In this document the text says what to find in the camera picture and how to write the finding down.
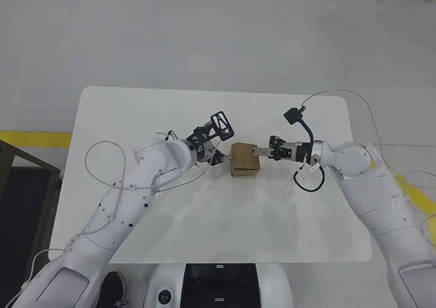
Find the button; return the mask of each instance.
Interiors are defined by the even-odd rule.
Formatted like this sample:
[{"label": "button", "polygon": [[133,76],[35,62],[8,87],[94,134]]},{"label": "button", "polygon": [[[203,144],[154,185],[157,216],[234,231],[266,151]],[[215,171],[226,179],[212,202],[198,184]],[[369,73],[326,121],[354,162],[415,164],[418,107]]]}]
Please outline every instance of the button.
[{"label": "button", "polygon": [[163,290],[158,294],[158,303],[166,305],[172,300],[172,294],[168,290]]}]

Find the black shoe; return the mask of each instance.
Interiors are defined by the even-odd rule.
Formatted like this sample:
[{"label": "black shoe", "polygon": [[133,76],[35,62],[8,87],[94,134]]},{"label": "black shoe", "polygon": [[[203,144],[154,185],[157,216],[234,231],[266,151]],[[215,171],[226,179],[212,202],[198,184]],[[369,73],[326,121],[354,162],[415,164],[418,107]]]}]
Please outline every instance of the black shoe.
[{"label": "black shoe", "polygon": [[102,282],[96,308],[114,308],[126,305],[126,292],[126,281],[122,274],[108,273]]}]

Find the black cable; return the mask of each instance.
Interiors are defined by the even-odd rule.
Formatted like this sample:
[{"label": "black cable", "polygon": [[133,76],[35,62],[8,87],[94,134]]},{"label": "black cable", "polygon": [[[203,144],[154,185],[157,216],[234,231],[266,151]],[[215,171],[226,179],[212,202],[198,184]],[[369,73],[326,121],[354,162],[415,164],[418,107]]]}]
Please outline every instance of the black cable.
[{"label": "black cable", "polygon": [[302,119],[299,119],[298,122],[302,125],[302,127],[305,129],[305,131],[309,135],[310,148],[312,149],[312,146],[314,145],[314,134],[310,130],[310,127]]},{"label": "black cable", "polygon": [[324,184],[324,180],[325,180],[325,178],[326,178],[326,175],[324,174],[324,169],[323,169],[323,167],[319,166],[319,170],[320,170],[320,173],[323,175],[323,178],[322,178],[322,180],[320,181],[319,186],[316,187],[315,189],[307,189],[307,188],[303,187],[303,186],[302,186],[302,185],[297,181],[298,171],[295,171],[295,173],[293,174],[293,180],[294,180],[295,184],[297,184],[297,186],[299,186],[302,190],[305,190],[305,191],[308,192],[308,193],[314,193],[314,192],[316,192],[317,190],[319,190],[319,189],[323,186],[323,184]]}]

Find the yellow floor marking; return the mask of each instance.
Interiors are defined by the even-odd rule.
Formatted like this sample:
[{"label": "yellow floor marking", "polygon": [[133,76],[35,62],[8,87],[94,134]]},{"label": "yellow floor marking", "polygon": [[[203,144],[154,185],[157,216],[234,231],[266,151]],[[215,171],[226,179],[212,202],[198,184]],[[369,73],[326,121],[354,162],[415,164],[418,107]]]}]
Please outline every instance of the yellow floor marking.
[{"label": "yellow floor marking", "polygon": [[37,148],[68,148],[71,144],[70,132],[15,132],[0,130],[0,140],[13,146]]},{"label": "yellow floor marking", "polygon": [[[436,202],[432,200],[425,192],[421,191],[416,186],[411,185],[408,181],[404,179],[401,174],[397,174],[396,180],[400,185],[403,193],[410,196],[410,201],[414,206],[419,208],[424,213],[428,215],[436,214]],[[436,245],[436,217],[429,219],[428,223],[428,232],[431,236],[431,241],[434,245]]]}]

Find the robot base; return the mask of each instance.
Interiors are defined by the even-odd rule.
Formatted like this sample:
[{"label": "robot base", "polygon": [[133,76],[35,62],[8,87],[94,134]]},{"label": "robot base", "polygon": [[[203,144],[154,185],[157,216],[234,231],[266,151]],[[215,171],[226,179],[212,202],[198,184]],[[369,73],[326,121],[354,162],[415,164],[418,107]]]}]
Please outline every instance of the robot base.
[{"label": "robot base", "polygon": [[276,263],[161,264],[144,308],[293,308],[290,283]]}]

